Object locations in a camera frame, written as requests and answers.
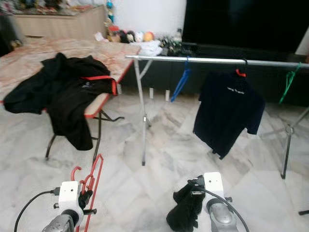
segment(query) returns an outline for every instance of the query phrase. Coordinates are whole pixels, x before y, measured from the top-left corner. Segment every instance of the red hanger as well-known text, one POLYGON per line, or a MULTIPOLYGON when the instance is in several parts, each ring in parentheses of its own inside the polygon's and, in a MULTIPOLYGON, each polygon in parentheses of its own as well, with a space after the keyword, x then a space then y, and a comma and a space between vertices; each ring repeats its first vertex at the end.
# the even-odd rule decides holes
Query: red hanger
POLYGON ((247 77, 247 74, 245 74, 245 73, 240 73, 239 69, 236 69, 236 73, 237 73, 238 76, 247 77))

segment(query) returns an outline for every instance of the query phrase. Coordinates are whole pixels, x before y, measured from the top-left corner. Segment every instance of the wooden cabinet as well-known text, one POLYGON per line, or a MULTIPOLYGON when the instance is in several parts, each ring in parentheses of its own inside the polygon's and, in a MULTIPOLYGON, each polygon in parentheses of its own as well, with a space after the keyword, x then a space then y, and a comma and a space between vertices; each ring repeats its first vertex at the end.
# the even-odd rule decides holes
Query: wooden cabinet
POLYGON ((16 22, 27 39, 94 39, 96 32, 105 36, 104 6, 89 9, 78 15, 16 14, 16 22))

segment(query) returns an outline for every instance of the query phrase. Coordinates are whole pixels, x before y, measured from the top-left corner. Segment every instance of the marble floor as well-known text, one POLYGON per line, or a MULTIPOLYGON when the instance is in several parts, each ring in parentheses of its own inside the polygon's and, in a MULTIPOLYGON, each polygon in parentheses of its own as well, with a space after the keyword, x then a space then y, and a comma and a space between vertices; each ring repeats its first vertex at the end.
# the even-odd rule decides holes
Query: marble floor
MULTIPOLYGON (((173 192, 187 179, 215 171, 221 173, 225 196, 233 198, 250 231, 309 231, 309 215, 297 213, 309 209, 309 119, 295 129, 285 180, 280 177, 285 134, 269 134, 295 120, 304 108, 267 104, 258 135, 243 131, 220 160, 192 134, 197 96, 180 95, 170 103, 164 101, 163 92, 155 92, 153 100, 145 94, 152 126, 142 167, 138 92, 126 88, 123 92, 104 106, 111 117, 126 118, 102 123, 99 152, 104 166, 95 202, 98 213, 91 218, 90 232, 170 232, 165 217, 176 205, 173 192)), ((97 122, 88 123, 96 136, 97 122)), ((76 165, 83 167, 76 179, 88 174, 94 150, 77 151, 64 137, 56 138, 50 160, 44 160, 51 136, 46 113, 14 115, 0 109, 0 232, 13 231, 28 200, 69 180, 76 165)), ((53 209, 56 202, 51 194, 35 200, 22 215, 18 231, 41 231, 59 213, 53 209)), ((204 211, 198 225, 196 232, 211 231, 204 211)), ((238 230, 244 231, 239 220, 238 230)))

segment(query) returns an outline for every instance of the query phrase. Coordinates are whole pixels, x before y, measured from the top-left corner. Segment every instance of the blue hanger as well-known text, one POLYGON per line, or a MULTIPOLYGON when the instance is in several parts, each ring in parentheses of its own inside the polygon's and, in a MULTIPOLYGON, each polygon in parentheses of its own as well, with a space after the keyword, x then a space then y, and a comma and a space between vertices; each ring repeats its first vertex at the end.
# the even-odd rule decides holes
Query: blue hanger
POLYGON ((175 101, 176 97, 178 96, 178 94, 180 93, 180 91, 182 90, 182 88, 184 87, 185 83, 187 82, 187 80, 189 79, 190 73, 191 73, 191 69, 188 68, 188 63, 189 63, 189 57, 187 57, 187 61, 185 62, 184 65, 184 71, 183 71, 183 76, 180 78, 178 85, 173 93, 173 96, 170 99, 170 102, 175 101))

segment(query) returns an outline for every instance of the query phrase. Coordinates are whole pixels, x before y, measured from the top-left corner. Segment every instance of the black cable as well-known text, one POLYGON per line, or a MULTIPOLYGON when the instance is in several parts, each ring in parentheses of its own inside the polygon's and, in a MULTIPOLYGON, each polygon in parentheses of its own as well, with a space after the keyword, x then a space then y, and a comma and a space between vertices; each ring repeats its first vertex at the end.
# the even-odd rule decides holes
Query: black cable
POLYGON ((16 222, 15 222, 15 227, 14 227, 14 232, 17 232, 17 225, 18 225, 18 222, 20 220, 20 217, 21 215, 23 214, 24 210, 28 207, 28 205, 30 205, 31 202, 33 202, 34 199, 36 199, 37 197, 43 195, 43 194, 46 194, 46 193, 54 193, 54 190, 50 190, 50 191, 44 191, 44 192, 41 192, 39 193, 38 195, 34 196, 26 205, 25 207, 20 211, 17 219, 16 219, 16 222))
POLYGON ((217 194, 214 194, 213 192, 210 192, 204 188, 201 188, 199 186, 196 186, 195 183, 192 180, 188 180, 188 184, 194 186, 195 188, 197 188, 200 191, 203 191, 205 193, 208 193, 216 198, 218 198, 219 200, 221 200, 223 203, 227 204, 232 210, 233 212, 237 215, 237 217, 241 220, 243 226, 245 227, 246 232, 249 232, 249 228, 245 222, 245 220, 241 217, 241 215, 239 214, 239 212, 237 212, 237 210, 229 203, 227 202, 225 199, 223 199, 222 197, 218 196, 217 194))

